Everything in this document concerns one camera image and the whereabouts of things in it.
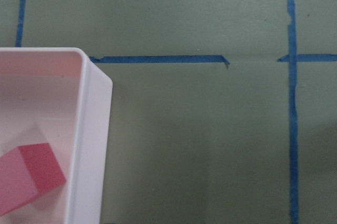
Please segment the pink plastic bin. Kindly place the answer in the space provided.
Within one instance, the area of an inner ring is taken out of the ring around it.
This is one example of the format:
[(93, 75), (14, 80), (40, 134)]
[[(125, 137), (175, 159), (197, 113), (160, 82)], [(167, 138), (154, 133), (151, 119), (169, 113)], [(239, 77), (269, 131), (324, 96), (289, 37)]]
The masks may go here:
[(1, 48), (1, 153), (50, 144), (66, 183), (1, 223), (99, 223), (112, 80), (79, 48)]

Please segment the red foam block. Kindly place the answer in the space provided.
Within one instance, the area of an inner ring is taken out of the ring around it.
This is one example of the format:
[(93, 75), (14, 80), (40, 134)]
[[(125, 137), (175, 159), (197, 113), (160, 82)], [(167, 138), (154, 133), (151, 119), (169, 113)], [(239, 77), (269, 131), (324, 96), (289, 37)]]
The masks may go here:
[(65, 182), (49, 143), (13, 148), (1, 156), (1, 216), (33, 202)]

